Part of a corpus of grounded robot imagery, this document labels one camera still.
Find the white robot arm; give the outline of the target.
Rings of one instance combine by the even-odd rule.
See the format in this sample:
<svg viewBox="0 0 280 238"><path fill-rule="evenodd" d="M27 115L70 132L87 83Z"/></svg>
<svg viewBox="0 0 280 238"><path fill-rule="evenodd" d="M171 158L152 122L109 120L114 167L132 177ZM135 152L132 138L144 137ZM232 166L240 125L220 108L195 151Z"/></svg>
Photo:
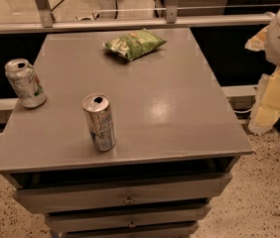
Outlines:
<svg viewBox="0 0 280 238"><path fill-rule="evenodd" d="M266 59L276 65L271 75L263 74L259 79L250 113L248 128L260 135L271 130L280 118L280 10L267 27L246 42L245 48L264 51Z"/></svg>

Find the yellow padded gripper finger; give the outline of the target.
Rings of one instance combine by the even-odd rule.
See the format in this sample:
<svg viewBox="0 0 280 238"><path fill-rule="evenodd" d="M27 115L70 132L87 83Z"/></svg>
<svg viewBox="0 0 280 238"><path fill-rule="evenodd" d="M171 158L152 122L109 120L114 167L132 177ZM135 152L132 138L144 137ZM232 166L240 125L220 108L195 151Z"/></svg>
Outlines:
<svg viewBox="0 0 280 238"><path fill-rule="evenodd" d="M263 74L258 81L255 103L251 109L248 129L260 135L272 129L280 118L280 66L271 74Z"/></svg>

